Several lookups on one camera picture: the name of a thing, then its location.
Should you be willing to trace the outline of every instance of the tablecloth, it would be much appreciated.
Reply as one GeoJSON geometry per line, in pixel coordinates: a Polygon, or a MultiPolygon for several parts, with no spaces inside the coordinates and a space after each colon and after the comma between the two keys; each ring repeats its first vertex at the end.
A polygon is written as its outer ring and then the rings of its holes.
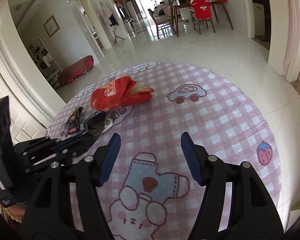
{"type": "MultiPolygon", "coordinates": [[[[115,239],[185,240],[198,214],[204,187],[192,180],[180,138],[188,131],[194,143],[226,163],[250,162],[277,206],[281,171],[277,146],[261,112],[238,87],[199,66],[148,62],[112,73],[86,87],[57,115],[46,135],[60,138],[76,106],[84,107],[83,122],[95,110],[93,91],[109,80],[131,74],[137,83],[152,87],[147,104],[112,113],[114,126],[102,134],[86,155],[108,143],[114,132],[121,150],[110,179],[98,196],[115,239]]],[[[76,228],[83,230],[75,184],[71,201],[76,228]]],[[[226,186],[220,230],[227,227],[231,184],[226,186]]]]}

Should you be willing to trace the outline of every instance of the dining table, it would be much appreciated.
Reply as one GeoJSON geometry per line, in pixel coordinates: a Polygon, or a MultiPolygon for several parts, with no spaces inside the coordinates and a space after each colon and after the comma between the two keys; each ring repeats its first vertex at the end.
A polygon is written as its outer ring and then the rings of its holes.
{"type": "MultiPolygon", "coordinates": [[[[177,10],[178,9],[182,9],[182,8],[189,8],[189,7],[191,7],[190,1],[191,0],[180,0],[180,1],[177,0],[177,4],[169,5],[168,6],[170,8],[170,11],[171,11],[172,25],[174,25],[174,22],[176,22],[176,28],[175,28],[175,30],[176,30],[177,37],[179,37],[179,25],[178,25],[178,13],[177,13],[177,10]]],[[[212,5],[212,9],[213,9],[214,15],[216,17],[217,23],[219,23],[219,20],[218,20],[218,15],[217,15],[217,11],[216,11],[216,7],[215,6],[216,5],[221,5],[222,6],[222,8],[225,11],[226,16],[228,18],[228,21],[229,21],[229,24],[231,26],[231,29],[233,30],[232,21],[230,19],[230,15],[229,15],[228,10],[226,8],[225,2],[212,0],[211,1],[211,5],[212,5]]]]}
{"type": "MultiPolygon", "coordinates": [[[[110,111],[113,127],[74,160],[93,155],[114,133],[121,136],[109,181],[97,188],[114,239],[188,239],[205,188],[192,179],[182,152],[185,131],[195,144],[225,163],[251,163],[277,206],[281,169],[267,121],[239,87],[200,66],[146,62],[101,77],[66,104],[45,136],[64,140],[63,125],[73,110],[83,107],[80,122],[84,122],[96,111],[91,107],[94,91],[127,74],[154,89],[152,100],[110,111]]],[[[75,183],[70,194],[75,227],[83,231],[75,183]]],[[[232,186],[227,183],[219,230],[227,228],[231,196],[232,186]]]]}

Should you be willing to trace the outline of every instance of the metal bolt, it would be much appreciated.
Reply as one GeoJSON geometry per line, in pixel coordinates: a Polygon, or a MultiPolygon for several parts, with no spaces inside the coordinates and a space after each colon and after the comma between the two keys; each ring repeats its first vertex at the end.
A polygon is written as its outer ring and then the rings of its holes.
{"type": "Polygon", "coordinates": [[[93,161],[93,156],[91,156],[91,155],[86,156],[86,157],[84,158],[84,161],[85,161],[86,163],[92,162],[92,161],[93,161]]]}
{"type": "Polygon", "coordinates": [[[251,167],[251,164],[248,163],[248,162],[243,162],[243,163],[242,163],[242,166],[248,169],[248,168],[251,167]]]}
{"type": "Polygon", "coordinates": [[[51,168],[55,169],[59,166],[59,163],[58,162],[53,162],[50,164],[51,168]]]}
{"type": "Polygon", "coordinates": [[[218,158],[217,158],[216,156],[214,156],[214,155],[210,155],[210,156],[208,157],[208,160],[211,161],[211,162],[216,162],[217,159],[218,159],[218,158]]]}

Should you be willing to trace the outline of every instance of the cartoon car print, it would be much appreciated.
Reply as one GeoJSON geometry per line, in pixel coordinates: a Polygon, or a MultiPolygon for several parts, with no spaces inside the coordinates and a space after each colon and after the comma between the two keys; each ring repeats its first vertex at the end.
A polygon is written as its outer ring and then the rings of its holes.
{"type": "Polygon", "coordinates": [[[182,104],[185,99],[190,99],[192,102],[196,102],[199,98],[207,95],[206,90],[195,84],[186,84],[178,87],[173,93],[167,95],[170,101],[174,101],[177,104],[182,104]]]}

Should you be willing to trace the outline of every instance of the chair backrest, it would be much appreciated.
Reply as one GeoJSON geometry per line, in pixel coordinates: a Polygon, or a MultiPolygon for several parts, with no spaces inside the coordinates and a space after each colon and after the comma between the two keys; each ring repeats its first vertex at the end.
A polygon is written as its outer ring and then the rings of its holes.
{"type": "Polygon", "coordinates": [[[211,19],[211,0],[191,0],[190,4],[198,19],[211,19]]]}
{"type": "Polygon", "coordinates": [[[150,14],[151,18],[153,19],[154,23],[157,24],[157,21],[153,17],[153,11],[151,9],[148,9],[148,11],[149,11],[149,14],[150,14]]]}

